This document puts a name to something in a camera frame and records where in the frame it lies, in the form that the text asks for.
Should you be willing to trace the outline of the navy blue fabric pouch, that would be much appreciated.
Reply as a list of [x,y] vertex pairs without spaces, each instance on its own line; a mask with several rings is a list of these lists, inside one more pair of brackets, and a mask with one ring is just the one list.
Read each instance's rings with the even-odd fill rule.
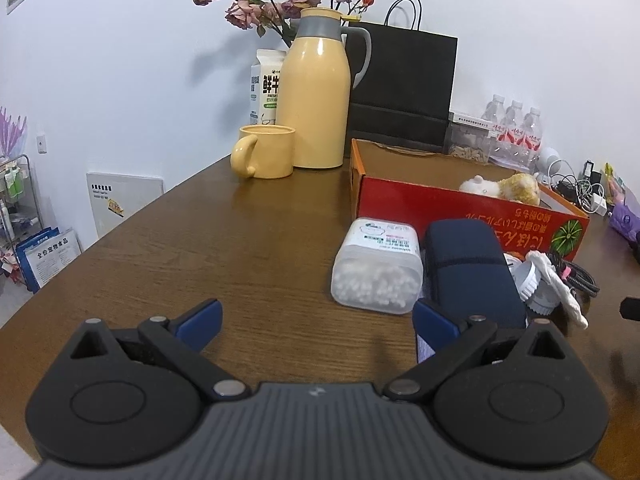
[[526,325],[502,247],[482,220],[431,223],[424,236],[428,296],[446,318],[463,321],[483,315],[500,328]]

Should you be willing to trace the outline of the purple pouch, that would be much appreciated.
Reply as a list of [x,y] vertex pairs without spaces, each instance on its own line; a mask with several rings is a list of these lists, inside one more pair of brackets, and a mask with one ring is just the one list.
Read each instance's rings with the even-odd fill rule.
[[610,227],[630,244],[639,243],[640,217],[636,196],[627,193],[621,202],[616,202],[610,217]]

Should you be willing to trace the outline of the clear cotton swab box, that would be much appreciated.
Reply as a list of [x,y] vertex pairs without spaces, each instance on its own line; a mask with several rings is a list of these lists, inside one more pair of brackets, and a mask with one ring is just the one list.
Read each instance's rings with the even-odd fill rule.
[[371,218],[352,222],[332,269],[330,292],[338,304],[404,315],[422,288],[423,262],[412,226]]

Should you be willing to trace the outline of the red orange cardboard box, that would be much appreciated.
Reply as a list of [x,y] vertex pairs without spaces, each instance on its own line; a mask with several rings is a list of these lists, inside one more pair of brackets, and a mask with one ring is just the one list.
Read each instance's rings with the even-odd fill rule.
[[459,190],[475,176],[499,181],[513,174],[494,165],[354,139],[349,171],[352,218],[407,223],[420,235],[434,221],[476,219],[494,229],[505,252],[554,250],[570,260],[588,229],[588,214],[544,185],[538,207]]

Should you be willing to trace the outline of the yellow white plush toy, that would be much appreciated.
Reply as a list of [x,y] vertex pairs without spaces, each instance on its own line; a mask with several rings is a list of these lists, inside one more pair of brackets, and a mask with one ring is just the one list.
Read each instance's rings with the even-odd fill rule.
[[540,205],[540,188],[536,178],[531,174],[512,174],[511,177],[499,181],[475,176],[462,182],[459,191],[500,198],[500,200],[510,200],[510,202],[529,206]]

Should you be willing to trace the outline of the blue white paper bag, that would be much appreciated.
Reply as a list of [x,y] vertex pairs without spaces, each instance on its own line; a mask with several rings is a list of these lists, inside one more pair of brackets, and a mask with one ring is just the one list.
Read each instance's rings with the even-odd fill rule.
[[27,289],[35,294],[81,254],[73,229],[43,229],[16,246]]

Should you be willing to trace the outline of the yellow ceramic mug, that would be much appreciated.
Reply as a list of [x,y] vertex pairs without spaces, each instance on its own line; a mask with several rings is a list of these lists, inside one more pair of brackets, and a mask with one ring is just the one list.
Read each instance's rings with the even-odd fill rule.
[[295,130],[280,125],[242,127],[230,154],[232,171],[243,179],[282,179],[293,172]]

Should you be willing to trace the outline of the clear snack container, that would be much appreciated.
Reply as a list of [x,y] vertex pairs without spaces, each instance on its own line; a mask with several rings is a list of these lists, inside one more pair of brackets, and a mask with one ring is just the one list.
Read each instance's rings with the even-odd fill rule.
[[491,155],[490,123],[482,118],[450,112],[444,153],[449,156],[488,164]]

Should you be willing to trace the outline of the middle water bottle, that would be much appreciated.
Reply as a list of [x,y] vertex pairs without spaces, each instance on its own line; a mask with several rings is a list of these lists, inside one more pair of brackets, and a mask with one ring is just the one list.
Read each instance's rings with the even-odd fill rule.
[[523,118],[522,111],[523,103],[513,100],[500,122],[500,133],[498,135],[498,156],[501,159],[508,160],[511,164],[517,165],[521,165],[523,160],[523,131],[520,128]]

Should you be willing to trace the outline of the water bottle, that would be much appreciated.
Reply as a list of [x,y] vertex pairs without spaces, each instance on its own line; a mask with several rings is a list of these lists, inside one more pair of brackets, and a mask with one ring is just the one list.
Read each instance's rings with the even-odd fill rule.
[[523,160],[523,131],[520,128],[523,118],[522,111],[523,103],[513,100],[500,122],[500,133],[498,135],[498,156],[501,159],[508,160],[511,164],[517,165],[521,165]]
[[491,138],[491,156],[494,159],[506,159],[508,147],[504,140],[503,119],[506,114],[504,97],[494,94],[486,105],[482,118],[490,123],[489,137]]
[[521,160],[522,164],[527,167],[537,158],[540,152],[542,136],[541,111],[536,107],[532,107],[524,116],[520,125],[522,136],[520,140]]

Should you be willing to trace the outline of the right water bottle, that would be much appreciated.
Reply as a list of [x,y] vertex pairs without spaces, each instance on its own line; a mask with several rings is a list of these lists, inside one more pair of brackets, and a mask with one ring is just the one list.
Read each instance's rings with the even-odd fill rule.
[[540,152],[542,136],[541,111],[536,107],[532,107],[524,116],[520,125],[522,136],[520,140],[521,160],[522,164],[527,167],[537,158]]

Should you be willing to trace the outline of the left water bottle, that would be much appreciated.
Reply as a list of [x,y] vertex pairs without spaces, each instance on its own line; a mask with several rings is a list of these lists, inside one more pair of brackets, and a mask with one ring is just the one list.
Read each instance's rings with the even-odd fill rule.
[[506,114],[504,97],[494,94],[486,105],[482,118],[490,123],[489,137],[491,138],[491,156],[494,159],[506,159],[508,147],[504,140],[503,119]]

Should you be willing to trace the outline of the black paper shopping bag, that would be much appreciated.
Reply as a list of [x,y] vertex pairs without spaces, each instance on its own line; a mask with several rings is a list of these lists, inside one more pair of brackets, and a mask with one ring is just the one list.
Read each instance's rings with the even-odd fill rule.
[[350,94],[345,154],[350,141],[369,140],[440,153],[444,148],[457,59],[457,38],[422,32],[421,0],[396,0],[389,8],[411,11],[408,28],[353,22],[371,36],[367,73]]

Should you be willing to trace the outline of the white milk carton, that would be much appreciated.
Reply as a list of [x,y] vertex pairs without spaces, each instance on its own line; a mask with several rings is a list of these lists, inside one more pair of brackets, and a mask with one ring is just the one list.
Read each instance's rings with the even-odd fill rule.
[[280,71],[286,52],[258,49],[250,68],[250,124],[276,123]]

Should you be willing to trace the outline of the white wall socket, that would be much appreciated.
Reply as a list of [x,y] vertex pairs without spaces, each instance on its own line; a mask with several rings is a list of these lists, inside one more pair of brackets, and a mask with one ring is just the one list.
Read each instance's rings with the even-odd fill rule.
[[44,134],[40,134],[40,136],[36,137],[37,141],[37,151],[39,154],[47,154],[47,137]]

